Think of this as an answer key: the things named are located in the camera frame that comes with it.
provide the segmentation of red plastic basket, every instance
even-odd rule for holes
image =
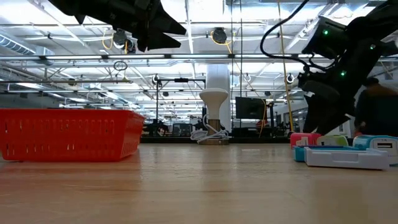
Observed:
[[[0,149],[7,161],[120,161],[143,124],[123,110],[0,110]]]

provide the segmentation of white pillar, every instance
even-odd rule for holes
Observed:
[[[206,88],[221,88],[228,92],[228,97],[220,108],[220,121],[231,132],[231,93],[229,87],[228,65],[207,65]]]

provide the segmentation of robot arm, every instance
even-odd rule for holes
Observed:
[[[343,26],[322,17],[303,54],[320,54],[335,62],[320,71],[298,76],[298,86],[307,97],[308,115],[304,131],[327,134],[354,116],[354,96],[382,56],[398,54],[394,42],[381,40],[398,29],[398,0],[388,0],[365,17]]]

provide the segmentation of computer monitor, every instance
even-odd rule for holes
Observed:
[[[259,98],[236,97],[236,118],[260,119],[264,117],[264,102]]]

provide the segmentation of wooden table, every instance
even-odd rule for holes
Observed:
[[[398,169],[307,167],[285,144],[143,144],[119,163],[0,162],[0,223],[397,223]]]

